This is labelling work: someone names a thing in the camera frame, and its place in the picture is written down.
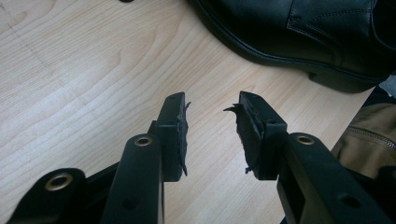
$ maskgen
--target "wooden table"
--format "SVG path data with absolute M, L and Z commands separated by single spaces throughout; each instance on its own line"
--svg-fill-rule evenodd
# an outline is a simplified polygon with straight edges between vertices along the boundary
M 332 147 L 370 91 L 330 90 L 224 47 L 186 0 L 0 0 L 0 223 L 42 175 L 120 159 L 164 98 L 186 92 L 189 176 L 165 184 L 166 223 L 279 223 L 276 182 L 245 175 L 240 91 Z

